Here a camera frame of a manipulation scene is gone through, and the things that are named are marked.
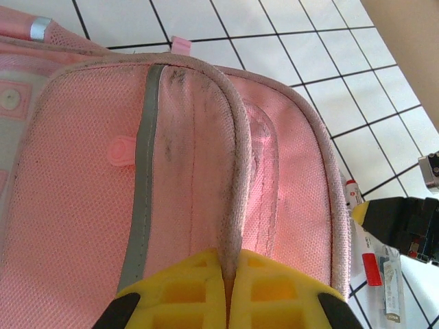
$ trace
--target reflective strip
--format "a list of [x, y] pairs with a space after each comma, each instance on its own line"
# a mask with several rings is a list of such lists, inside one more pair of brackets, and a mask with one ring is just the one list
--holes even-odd
[[37, 17], [30, 27], [30, 40], [44, 42], [44, 34], [51, 22], [47, 17]]
[[141, 280], [145, 269], [151, 230], [152, 165], [158, 114], [158, 91], [164, 67], [165, 65], [151, 66], [146, 77], [143, 113], [136, 138], [136, 177], [131, 231], [117, 287], [118, 292]]

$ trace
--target marker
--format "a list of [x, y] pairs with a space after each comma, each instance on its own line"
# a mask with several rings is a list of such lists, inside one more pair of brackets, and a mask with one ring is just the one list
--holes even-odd
[[361, 258], [363, 258], [364, 271], [366, 272], [366, 280], [369, 286], [382, 286], [383, 280], [379, 273], [377, 257], [372, 248], [372, 241], [370, 235], [364, 229], [357, 225], [357, 234], [359, 240], [359, 247]]

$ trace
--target yellow plastic object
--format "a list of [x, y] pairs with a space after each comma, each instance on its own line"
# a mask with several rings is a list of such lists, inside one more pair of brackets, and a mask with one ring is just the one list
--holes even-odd
[[221, 266], [214, 249], [122, 290], [141, 299], [126, 329], [224, 329], [226, 303]]
[[[214, 249], [133, 284], [117, 298], [131, 293], [140, 300], [125, 329], [226, 328], [224, 281]], [[295, 269], [242, 250], [228, 328], [331, 328], [319, 293], [343, 300], [331, 287]]]
[[230, 329], [331, 328], [319, 293], [343, 297], [291, 267], [242, 250], [235, 279]]
[[361, 226], [364, 223], [364, 218], [366, 217], [366, 213], [368, 212], [368, 207], [369, 201], [366, 201], [362, 204], [359, 204], [352, 210], [352, 218]]

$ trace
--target black plastic piece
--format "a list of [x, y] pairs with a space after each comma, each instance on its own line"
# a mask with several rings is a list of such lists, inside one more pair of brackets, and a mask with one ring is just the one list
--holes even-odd
[[332, 329], [363, 329], [347, 303], [330, 293], [319, 293], [318, 300]]
[[428, 155], [428, 162], [430, 163], [431, 171], [435, 177], [439, 177], [439, 152]]
[[97, 320], [93, 329], [124, 329], [139, 303], [138, 293], [128, 293], [113, 300]]
[[363, 227], [422, 262], [439, 260], [439, 200], [393, 197], [369, 202]]

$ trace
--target white tile floor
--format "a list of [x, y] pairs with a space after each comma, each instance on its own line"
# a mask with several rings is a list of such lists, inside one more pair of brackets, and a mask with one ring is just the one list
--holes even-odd
[[[431, 197], [417, 163], [439, 135], [359, 0], [0, 0], [115, 51], [162, 52], [177, 35], [212, 64], [292, 86], [316, 107], [365, 199]], [[407, 328], [439, 328], [439, 269], [402, 259]], [[349, 300], [365, 328], [364, 275]]]

